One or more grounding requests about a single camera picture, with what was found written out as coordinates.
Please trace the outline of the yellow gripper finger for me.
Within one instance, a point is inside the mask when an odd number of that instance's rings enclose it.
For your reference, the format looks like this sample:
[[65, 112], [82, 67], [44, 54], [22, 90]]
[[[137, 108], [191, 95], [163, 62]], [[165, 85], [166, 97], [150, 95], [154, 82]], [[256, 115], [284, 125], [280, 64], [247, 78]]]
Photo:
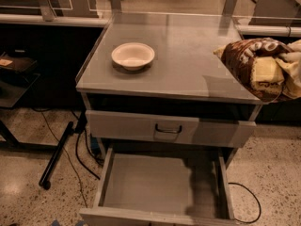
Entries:
[[277, 63], [287, 74], [283, 94], [291, 99], [301, 97], [301, 40], [289, 43], [290, 53], [278, 55]]
[[282, 91], [284, 76], [273, 57], [257, 57], [252, 65], [250, 82], [254, 90]]

